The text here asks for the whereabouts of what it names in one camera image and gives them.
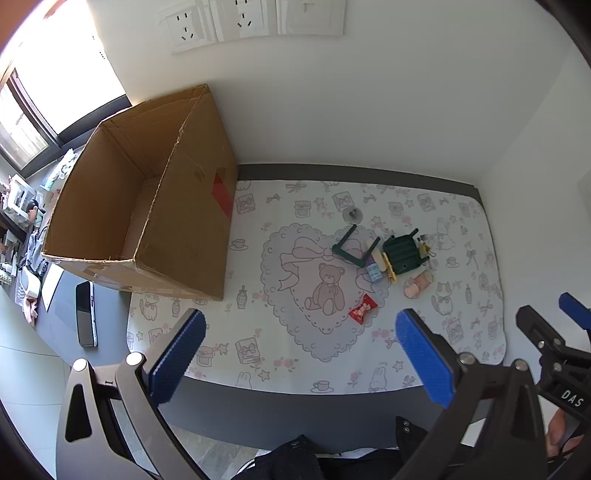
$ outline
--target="window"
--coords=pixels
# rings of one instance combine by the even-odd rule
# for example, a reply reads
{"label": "window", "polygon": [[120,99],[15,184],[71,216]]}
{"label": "window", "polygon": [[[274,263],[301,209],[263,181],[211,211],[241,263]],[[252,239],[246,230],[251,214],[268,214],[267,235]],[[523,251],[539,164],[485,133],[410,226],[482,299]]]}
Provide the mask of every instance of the window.
{"label": "window", "polygon": [[19,46],[0,90],[0,154],[28,177],[131,106],[85,0],[66,0]]}
{"label": "window", "polygon": [[19,168],[48,147],[6,85],[0,90],[0,142]]}

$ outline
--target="red candy wrapper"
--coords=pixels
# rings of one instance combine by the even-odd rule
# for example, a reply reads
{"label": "red candy wrapper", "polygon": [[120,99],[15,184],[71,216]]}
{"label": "red candy wrapper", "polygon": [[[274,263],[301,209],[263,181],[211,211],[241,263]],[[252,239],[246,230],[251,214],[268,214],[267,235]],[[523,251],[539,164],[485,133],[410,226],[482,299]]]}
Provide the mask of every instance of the red candy wrapper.
{"label": "red candy wrapper", "polygon": [[358,307],[355,307],[353,310],[349,312],[349,316],[355,320],[357,323],[363,325],[363,316],[365,312],[370,311],[371,309],[375,309],[378,307],[378,304],[375,303],[371,297],[367,294],[363,295],[363,302]]}

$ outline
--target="teddy bear print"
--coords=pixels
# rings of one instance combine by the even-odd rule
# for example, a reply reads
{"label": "teddy bear print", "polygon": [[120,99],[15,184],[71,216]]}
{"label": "teddy bear print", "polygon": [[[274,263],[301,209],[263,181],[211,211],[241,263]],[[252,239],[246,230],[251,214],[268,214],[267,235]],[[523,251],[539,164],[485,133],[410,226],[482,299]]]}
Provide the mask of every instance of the teddy bear print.
{"label": "teddy bear print", "polygon": [[145,298],[145,303],[144,299],[140,299],[139,310],[146,320],[153,322],[158,316],[158,306],[156,304],[160,301],[160,297],[147,293]]}
{"label": "teddy bear print", "polygon": [[306,298],[304,305],[308,310],[322,309],[325,315],[345,308],[345,296],[339,287],[339,280],[345,274],[343,267],[335,267],[321,263],[318,265],[318,274],[321,282],[314,289],[311,297]]}

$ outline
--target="yellow clip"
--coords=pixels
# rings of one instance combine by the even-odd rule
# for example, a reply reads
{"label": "yellow clip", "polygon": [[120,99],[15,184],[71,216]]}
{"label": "yellow clip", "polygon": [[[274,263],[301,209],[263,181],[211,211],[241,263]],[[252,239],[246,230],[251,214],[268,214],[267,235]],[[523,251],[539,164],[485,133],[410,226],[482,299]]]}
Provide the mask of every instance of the yellow clip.
{"label": "yellow clip", "polygon": [[384,263],[386,264],[386,273],[388,274],[388,278],[392,280],[393,283],[396,283],[396,273],[394,273],[394,269],[392,268],[392,264],[390,263],[390,259],[386,255],[386,252],[382,252],[382,257],[384,258]]}

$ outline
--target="cardboard box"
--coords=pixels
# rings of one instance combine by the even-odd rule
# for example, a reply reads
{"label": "cardboard box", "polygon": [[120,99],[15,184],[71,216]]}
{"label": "cardboard box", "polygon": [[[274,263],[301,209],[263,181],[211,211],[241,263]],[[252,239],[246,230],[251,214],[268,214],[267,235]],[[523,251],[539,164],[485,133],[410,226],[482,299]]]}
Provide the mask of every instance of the cardboard box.
{"label": "cardboard box", "polygon": [[43,254],[115,290],[221,300],[237,174],[207,85],[140,103],[92,134]]}

